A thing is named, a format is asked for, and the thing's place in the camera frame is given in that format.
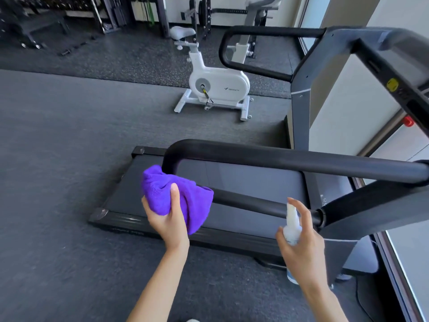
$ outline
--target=white spray nozzle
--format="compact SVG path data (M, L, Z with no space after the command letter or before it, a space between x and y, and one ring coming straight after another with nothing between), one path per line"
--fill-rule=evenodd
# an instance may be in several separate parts
M288 227L299 227L297 209L289 203L287 204L286 223Z

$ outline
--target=purple microfiber towel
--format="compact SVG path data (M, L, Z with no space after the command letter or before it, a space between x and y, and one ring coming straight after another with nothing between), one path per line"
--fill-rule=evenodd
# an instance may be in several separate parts
M170 188L176 183L180 193L180 208L188 235L195 233L205 222L213 201L213 191L197 186L194 181L176 175L165 174L159 165L143 172L142 190L151 210L160 216L171 210Z

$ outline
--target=treadmill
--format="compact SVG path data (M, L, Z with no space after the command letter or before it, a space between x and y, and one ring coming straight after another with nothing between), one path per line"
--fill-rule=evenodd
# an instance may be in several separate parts
M292 75L233 62L226 57L233 35L310 37L316 42ZM168 149L137 146L115 191L89 217L102 228L159 237L141 204L142 172L158 164L214 191L209 216L190 235L192 245L253 256L284 267L277 242L286 224L287 197L311 209L325 239L328 283L341 273L378 270L368 235L429 219L429 161L404 162L308 151L311 83L337 54L355 54L386 91L429 136L429 41L396 28L326 29L234 26L219 49L231 69L291 83L292 113L285 128L294 149L206 140L180 140ZM356 186L356 178L375 182Z

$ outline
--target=white bike saddle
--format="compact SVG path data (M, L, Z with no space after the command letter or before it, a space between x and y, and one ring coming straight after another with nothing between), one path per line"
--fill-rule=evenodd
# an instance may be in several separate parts
M170 36L175 41L192 35L195 35L195 30L193 28L174 26L170 29Z

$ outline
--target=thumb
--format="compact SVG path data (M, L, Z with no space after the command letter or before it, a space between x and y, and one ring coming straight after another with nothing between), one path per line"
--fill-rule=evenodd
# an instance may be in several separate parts
M181 211L180 193L179 193L179 188L178 188L176 183L171 184L170 197L171 197L171 211L173 212L173 214L176 211Z
M292 255L292 247L286 241L283 235L283 227L279 227L275 233L275 239L277 240L278 247L283 257L290 257Z

